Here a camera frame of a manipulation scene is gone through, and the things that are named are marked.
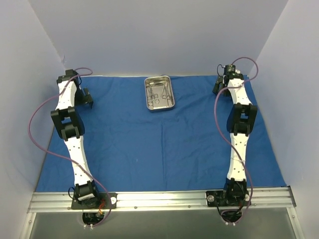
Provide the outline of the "stainless steel instrument tray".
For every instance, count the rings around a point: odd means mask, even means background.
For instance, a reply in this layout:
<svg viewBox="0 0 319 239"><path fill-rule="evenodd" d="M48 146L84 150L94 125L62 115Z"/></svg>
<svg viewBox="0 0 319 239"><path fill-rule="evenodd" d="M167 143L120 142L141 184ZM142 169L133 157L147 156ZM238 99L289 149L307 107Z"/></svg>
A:
<svg viewBox="0 0 319 239"><path fill-rule="evenodd" d="M169 93L171 95L171 98L173 100L173 105L171 104L170 101L163 100L161 97L165 82L168 83L168 89L169 89ZM159 103L154 104L153 107L148 106L148 100L147 100L147 96L148 96L147 84L148 83L152 83L153 92L157 93L159 96ZM147 108L149 109L149 111L154 112L154 111L170 110L175 106L173 88L172 88L171 79L169 76L162 75L162 76L156 76L156 77L148 77L144 80L144 86L145 86L145 95L146 95L146 105L147 105Z"/></svg>

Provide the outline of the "blue surgical drape cloth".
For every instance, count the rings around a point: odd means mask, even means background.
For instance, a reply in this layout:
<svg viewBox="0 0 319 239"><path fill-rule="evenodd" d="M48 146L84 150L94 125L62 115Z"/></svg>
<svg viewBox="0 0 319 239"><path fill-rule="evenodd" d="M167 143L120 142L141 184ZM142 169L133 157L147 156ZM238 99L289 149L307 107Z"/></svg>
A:
<svg viewBox="0 0 319 239"><path fill-rule="evenodd" d="M151 112L143 77L87 77L94 104L78 112L91 174L111 192L220 189L229 170L228 97L215 76L171 78L175 106Z"/></svg>

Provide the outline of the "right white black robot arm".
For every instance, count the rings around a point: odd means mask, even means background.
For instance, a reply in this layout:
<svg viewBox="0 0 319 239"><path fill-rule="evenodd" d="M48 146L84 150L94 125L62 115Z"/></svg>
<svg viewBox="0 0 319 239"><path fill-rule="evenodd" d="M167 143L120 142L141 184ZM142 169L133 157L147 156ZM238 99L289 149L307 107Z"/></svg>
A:
<svg viewBox="0 0 319 239"><path fill-rule="evenodd" d="M224 73L216 81L213 93L218 97L230 96L232 109L226 123L230 133L231 154L230 167L226 176L221 199L226 205L234 205L239 197L247 195L247 178L245 171L246 147L250 133L253 130L258 109L250 101L243 75L233 64L223 67Z"/></svg>

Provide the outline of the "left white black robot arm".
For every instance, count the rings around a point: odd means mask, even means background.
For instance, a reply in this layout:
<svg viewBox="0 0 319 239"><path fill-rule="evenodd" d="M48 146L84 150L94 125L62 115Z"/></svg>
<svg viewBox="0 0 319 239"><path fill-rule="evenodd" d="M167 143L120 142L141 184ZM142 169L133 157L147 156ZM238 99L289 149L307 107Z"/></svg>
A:
<svg viewBox="0 0 319 239"><path fill-rule="evenodd" d="M77 106L88 104L92 107L94 101L89 90L81 88L80 76L73 69L66 70L63 76L58 77L57 85L61 95L50 116L72 159L74 200L94 209L100 205L101 197L94 179L89 177L91 173L84 152L85 127L76 111Z"/></svg>

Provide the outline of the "steel forceps right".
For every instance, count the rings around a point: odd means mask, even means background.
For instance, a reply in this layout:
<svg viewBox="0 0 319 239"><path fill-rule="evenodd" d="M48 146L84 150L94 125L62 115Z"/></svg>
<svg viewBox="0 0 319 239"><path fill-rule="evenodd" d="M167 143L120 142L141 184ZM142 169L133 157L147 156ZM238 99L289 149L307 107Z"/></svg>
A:
<svg viewBox="0 0 319 239"><path fill-rule="evenodd" d="M164 87L163 87L163 90L162 90L162 96L161 97L162 97L163 100L170 101L171 104L173 105L173 100L172 100L171 95L169 93L168 83L167 82L164 83Z"/></svg>

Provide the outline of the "steel forceps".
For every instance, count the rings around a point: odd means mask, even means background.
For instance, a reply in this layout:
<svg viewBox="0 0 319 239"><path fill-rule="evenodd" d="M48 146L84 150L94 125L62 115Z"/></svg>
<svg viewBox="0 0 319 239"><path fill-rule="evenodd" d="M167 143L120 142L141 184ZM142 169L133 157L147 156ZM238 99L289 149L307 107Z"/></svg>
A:
<svg viewBox="0 0 319 239"><path fill-rule="evenodd" d="M163 90L162 90L162 96L161 97L162 97L163 100L170 101L171 104L173 105L173 100L172 100L171 95L169 93L168 83L167 82L164 83L164 87L163 87Z"/></svg>
<svg viewBox="0 0 319 239"><path fill-rule="evenodd" d="M159 103L159 96L157 93L153 92L152 83L147 84L147 91L148 91L148 96L147 96L148 106L153 107L154 104Z"/></svg>

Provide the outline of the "steel forceps left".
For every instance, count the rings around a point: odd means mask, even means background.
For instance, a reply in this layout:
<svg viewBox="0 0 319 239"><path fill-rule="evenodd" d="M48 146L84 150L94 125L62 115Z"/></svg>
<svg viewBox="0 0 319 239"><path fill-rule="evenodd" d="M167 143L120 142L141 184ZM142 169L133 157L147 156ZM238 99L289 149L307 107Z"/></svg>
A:
<svg viewBox="0 0 319 239"><path fill-rule="evenodd" d="M148 96L147 96L148 106L153 107L154 104L159 103L159 96L157 93L153 92L152 83L147 84L147 91L148 91Z"/></svg>

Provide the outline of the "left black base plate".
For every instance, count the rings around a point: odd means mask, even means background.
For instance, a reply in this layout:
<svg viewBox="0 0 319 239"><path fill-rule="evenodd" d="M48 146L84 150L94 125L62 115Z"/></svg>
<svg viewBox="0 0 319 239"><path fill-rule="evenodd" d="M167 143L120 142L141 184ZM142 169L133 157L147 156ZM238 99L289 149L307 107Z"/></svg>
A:
<svg viewBox="0 0 319 239"><path fill-rule="evenodd" d="M90 210L90 209L115 209L117 207L117 193L99 193L98 197L76 201L73 199L71 209Z"/></svg>

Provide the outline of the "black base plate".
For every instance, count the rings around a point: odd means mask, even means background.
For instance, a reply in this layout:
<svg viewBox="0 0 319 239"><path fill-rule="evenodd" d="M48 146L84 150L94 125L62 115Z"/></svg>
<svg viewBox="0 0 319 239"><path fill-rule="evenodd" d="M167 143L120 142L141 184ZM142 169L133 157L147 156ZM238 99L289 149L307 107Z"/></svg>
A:
<svg viewBox="0 0 319 239"><path fill-rule="evenodd" d="M98 197L76 201L73 199L71 209L90 210L90 209L115 209L117 207L117 193L99 193Z"/></svg>
<svg viewBox="0 0 319 239"><path fill-rule="evenodd" d="M243 193L227 193L223 190L206 191L206 203L208 207L245 207L250 206L249 195Z"/></svg>

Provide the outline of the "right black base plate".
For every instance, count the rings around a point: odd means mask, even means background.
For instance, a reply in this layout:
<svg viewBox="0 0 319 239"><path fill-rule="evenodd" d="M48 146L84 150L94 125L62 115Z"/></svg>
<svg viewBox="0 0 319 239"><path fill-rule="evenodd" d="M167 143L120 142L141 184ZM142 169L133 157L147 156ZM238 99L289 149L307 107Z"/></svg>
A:
<svg viewBox="0 0 319 239"><path fill-rule="evenodd" d="M245 207L250 206L249 195L243 193L227 193L223 190L206 191L206 203L208 207Z"/></svg>

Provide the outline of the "aluminium front rail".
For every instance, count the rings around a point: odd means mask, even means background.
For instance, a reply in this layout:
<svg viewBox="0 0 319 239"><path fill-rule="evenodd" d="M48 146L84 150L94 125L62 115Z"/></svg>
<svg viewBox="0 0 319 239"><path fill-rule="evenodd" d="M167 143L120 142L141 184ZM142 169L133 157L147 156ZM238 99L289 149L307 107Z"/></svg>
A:
<svg viewBox="0 0 319 239"><path fill-rule="evenodd" d="M34 193L29 213L98 212L98 209L72 209L66 192ZM249 209L295 207L289 187L255 188ZM203 190L172 192L119 192L113 212L213 210L206 204Z"/></svg>

